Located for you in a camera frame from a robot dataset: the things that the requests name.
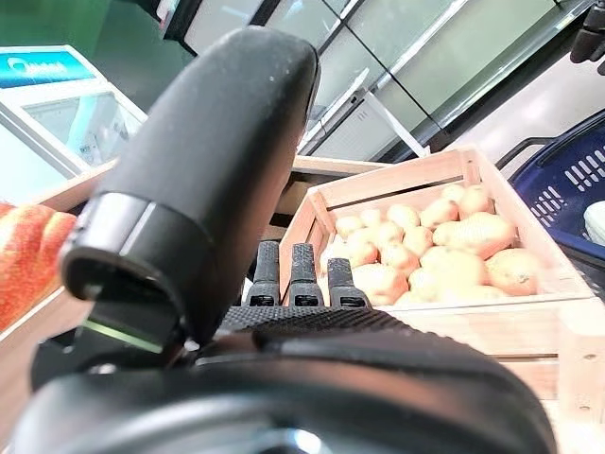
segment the supermarket aisle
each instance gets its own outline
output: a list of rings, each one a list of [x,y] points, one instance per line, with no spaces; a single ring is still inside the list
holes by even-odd
[[[453,144],[475,143],[497,161],[530,136],[556,136],[605,109],[605,77],[593,63],[573,64],[566,55]],[[505,175],[536,151],[528,148]]]

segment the textured rubber grip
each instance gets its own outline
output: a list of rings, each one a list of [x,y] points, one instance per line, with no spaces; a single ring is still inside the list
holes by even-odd
[[[262,241],[258,245],[254,282],[280,280],[280,250],[277,241]]]
[[[346,258],[328,260],[328,287],[354,287],[349,260]]]
[[[291,282],[317,282],[313,245],[298,243],[292,247]]]

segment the wooden crate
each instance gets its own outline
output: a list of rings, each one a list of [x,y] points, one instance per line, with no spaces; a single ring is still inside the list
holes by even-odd
[[[497,213],[517,226],[523,246],[545,263],[540,294],[464,306],[443,302],[381,310],[497,358],[544,401],[559,432],[565,433],[565,453],[593,452],[583,444],[573,447],[582,437],[570,434],[594,429],[602,435],[605,430],[605,308],[500,172],[475,148],[457,148],[311,188],[280,245],[284,301],[293,244],[313,244],[319,266],[337,218],[367,208],[386,212],[394,203],[423,209],[453,182],[482,183],[490,190]]]

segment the wooden slat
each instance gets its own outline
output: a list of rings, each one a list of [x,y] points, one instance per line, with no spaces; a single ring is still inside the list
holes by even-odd
[[[320,226],[323,229],[323,233],[328,236],[331,233],[336,231],[335,221],[330,217],[326,208],[325,208],[325,200],[321,193],[315,188],[312,187],[307,192],[307,198],[313,205],[313,209],[315,210],[315,216],[320,222]]]
[[[413,192],[398,194],[396,196],[374,199],[372,201],[363,201],[354,205],[331,209],[329,210],[329,212],[332,219],[342,218],[344,216],[349,215],[358,215],[363,210],[369,208],[378,208],[380,211],[383,212],[383,215],[385,215],[389,207],[394,203],[409,205],[420,211],[423,210],[431,201],[438,198],[441,194],[441,191],[446,185],[447,184],[439,184],[436,186],[427,187],[425,189],[419,189]]]
[[[57,211],[69,211],[88,200],[95,187],[114,164],[115,161],[110,161],[90,172],[72,178],[46,194],[42,194],[32,203],[46,205]]]
[[[561,415],[605,424],[605,306],[598,298],[564,305],[560,319]]]
[[[292,246],[306,241],[313,222],[315,222],[315,210],[309,199],[305,198],[280,243],[280,293],[283,297],[290,282]]]
[[[456,148],[460,159],[460,167],[462,168],[462,177],[464,185],[481,183],[481,175],[475,160],[474,147],[459,147]]]
[[[89,172],[77,176],[58,185],[32,203],[39,203],[57,211],[68,211],[74,206],[88,200],[96,185],[105,174],[112,169],[116,160],[96,167]],[[340,159],[315,158],[312,156],[295,156],[293,167],[303,170],[321,170],[335,173],[362,173],[390,166],[382,163],[365,163],[361,161],[346,161]]]
[[[556,303],[385,310],[414,328],[449,336],[487,355],[545,356],[559,349]]]
[[[396,166],[356,175],[317,186],[326,207],[387,195],[410,187],[460,178],[462,169],[457,152],[442,152]]]
[[[556,359],[520,358],[500,363],[525,381],[540,399],[557,398],[559,362]]]
[[[36,345],[78,325],[90,308],[60,289],[0,336],[0,446],[29,398],[29,366]]]
[[[392,166],[384,163],[368,163],[365,161],[349,161],[344,159],[318,158],[315,156],[296,156],[294,158],[295,169],[301,170],[323,170],[335,173],[364,173],[378,168]]]

